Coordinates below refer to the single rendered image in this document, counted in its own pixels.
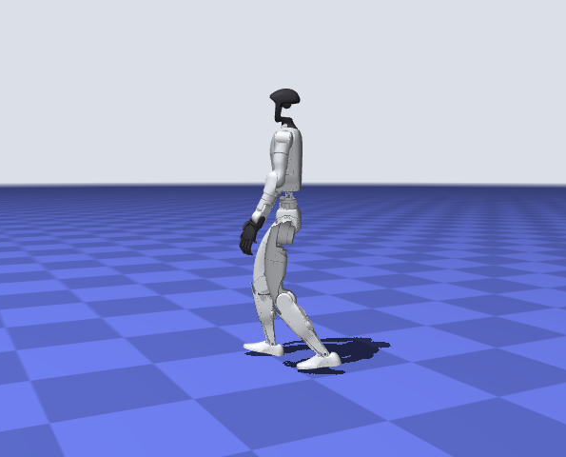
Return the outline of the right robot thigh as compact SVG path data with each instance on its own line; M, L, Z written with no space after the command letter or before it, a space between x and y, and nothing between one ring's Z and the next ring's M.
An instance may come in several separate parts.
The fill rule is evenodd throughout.
M274 225L274 224L276 224L276 221L272 225ZM265 236L263 237L263 240L260 243L260 246L259 246L257 254L256 254L254 269L253 269L254 288L260 294L269 293L267 283L266 283L266 280L265 280L265 273L264 273L264 254L265 254L265 247L266 247L267 238L268 238L269 232L271 230L271 227L266 232ZM282 244L279 244L279 246L281 246L281 245Z

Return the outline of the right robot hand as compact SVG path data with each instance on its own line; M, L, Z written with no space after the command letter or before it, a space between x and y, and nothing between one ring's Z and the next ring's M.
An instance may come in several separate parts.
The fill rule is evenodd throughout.
M250 220L251 220L251 218L250 218ZM249 224L249 221L250 221L250 220L248 220L248 221L243 225L243 230L245 230L245 227L246 227L246 226L250 226L250 224ZM258 232L258 230L259 230L259 228L257 229L257 232ZM257 232L256 232L256 235L257 235ZM252 243L253 243L253 242L252 242ZM254 239L254 243L257 244L257 242L256 242L256 237L255 237L255 239Z

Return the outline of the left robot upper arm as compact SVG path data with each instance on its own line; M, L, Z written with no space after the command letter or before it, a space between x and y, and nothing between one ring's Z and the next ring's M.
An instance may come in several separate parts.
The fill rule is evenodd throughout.
M276 131L274 136L274 172L278 175L276 189L281 188L285 183L285 174L288 163L289 150L293 144L293 134L291 131ZM270 171L271 172L271 171Z

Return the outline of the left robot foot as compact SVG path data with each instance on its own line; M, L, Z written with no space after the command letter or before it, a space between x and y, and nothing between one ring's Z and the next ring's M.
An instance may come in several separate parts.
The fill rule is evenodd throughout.
M342 364L340 356L336 352L328 353L327 357L319 357L318 354L314 355L308 360L297 364L297 369L312 369L312 368L325 368L337 367ZM327 354L323 354L326 356ZM322 356L322 355L321 355Z

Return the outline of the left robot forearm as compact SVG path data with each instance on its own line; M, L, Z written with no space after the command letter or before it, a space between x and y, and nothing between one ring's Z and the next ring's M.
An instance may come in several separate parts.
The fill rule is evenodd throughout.
M267 174L265 185L263 189L263 196L256 208L256 211L252 214L252 222L257 224L260 217L265 217L265 221L267 215L270 213L271 208L275 199L278 197L278 191L275 190L277 186L278 175L276 172L271 171ZM264 223L265 223L264 221Z

